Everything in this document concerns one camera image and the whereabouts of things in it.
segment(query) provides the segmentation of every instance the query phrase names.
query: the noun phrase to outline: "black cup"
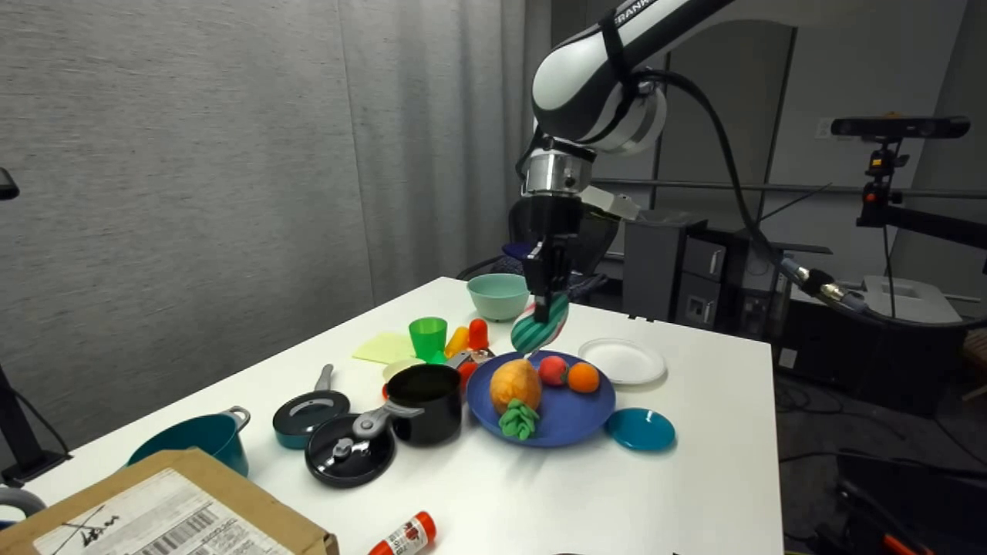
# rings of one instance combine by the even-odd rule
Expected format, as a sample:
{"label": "black cup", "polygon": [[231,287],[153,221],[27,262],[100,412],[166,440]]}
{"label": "black cup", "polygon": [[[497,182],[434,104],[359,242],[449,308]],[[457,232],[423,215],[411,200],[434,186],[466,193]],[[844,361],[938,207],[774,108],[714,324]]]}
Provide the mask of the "black cup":
{"label": "black cup", "polygon": [[408,366],[382,384],[393,430],[403,443],[434,448],[454,440],[462,427],[459,372],[440,364]]}

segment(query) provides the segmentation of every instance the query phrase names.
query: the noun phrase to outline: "blue plate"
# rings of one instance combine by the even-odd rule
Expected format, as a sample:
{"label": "blue plate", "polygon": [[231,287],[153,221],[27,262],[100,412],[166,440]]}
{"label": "blue plate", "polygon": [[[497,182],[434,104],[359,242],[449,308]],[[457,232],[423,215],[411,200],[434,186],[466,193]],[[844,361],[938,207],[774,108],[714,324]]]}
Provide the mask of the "blue plate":
{"label": "blue plate", "polygon": [[[547,355],[558,355],[568,364],[578,364],[584,357],[565,355],[565,352],[535,352],[527,361],[536,366]],[[471,380],[469,380],[469,412],[497,439],[499,427],[497,427],[497,410],[490,400],[490,376],[497,372],[499,364],[516,361],[517,355],[504,355],[504,357],[490,357],[484,361]],[[613,394],[613,381],[605,376],[603,371],[603,384],[595,394],[574,394],[568,390],[543,390],[543,408],[541,408],[541,430],[535,439],[527,440],[512,440],[504,439],[508,443],[522,443],[522,448],[568,448],[568,443],[584,443],[595,435],[603,435],[609,417],[613,412],[617,394]]]}

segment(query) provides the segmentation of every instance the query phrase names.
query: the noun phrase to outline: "orange fruit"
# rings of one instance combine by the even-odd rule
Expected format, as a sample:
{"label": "orange fruit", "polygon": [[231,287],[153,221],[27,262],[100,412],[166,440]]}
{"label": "orange fruit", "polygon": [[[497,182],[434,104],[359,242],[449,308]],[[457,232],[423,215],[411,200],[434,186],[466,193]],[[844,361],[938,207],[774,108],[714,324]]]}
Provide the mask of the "orange fruit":
{"label": "orange fruit", "polygon": [[508,361],[490,376],[490,400],[497,412],[504,412],[512,400],[536,410],[543,403],[543,381],[526,357]]}
{"label": "orange fruit", "polygon": [[599,381],[603,381],[599,371],[585,361],[574,364],[565,376],[568,392],[578,392],[578,394],[595,394]]}

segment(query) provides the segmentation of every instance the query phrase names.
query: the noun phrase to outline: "cardboard box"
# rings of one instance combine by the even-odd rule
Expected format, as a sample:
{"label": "cardboard box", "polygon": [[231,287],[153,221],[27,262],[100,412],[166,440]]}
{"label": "cardboard box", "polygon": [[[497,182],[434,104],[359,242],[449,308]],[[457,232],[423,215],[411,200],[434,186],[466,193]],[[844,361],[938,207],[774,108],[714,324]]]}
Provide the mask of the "cardboard box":
{"label": "cardboard box", "polygon": [[338,555],[336,538],[200,451],[163,451],[0,534],[3,555]]}

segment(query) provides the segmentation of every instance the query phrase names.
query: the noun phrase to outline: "teal bowl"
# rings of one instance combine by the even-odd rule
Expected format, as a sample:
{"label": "teal bowl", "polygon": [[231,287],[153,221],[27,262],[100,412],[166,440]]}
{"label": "teal bowl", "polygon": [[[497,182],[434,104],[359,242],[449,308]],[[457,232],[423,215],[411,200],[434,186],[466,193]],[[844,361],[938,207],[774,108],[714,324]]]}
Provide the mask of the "teal bowl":
{"label": "teal bowl", "polygon": [[158,451],[204,451],[223,467],[249,474],[247,454],[241,443],[241,430],[249,422],[249,412],[243,408],[231,408],[226,412],[208,412],[184,420],[178,427],[170,427],[147,439],[137,454],[128,460],[128,467],[147,460]]}
{"label": "teal bowl", "polygon": [[469,299],[484,320],[516,320],[527,306],[526,273],[477,273],[469,285]]}

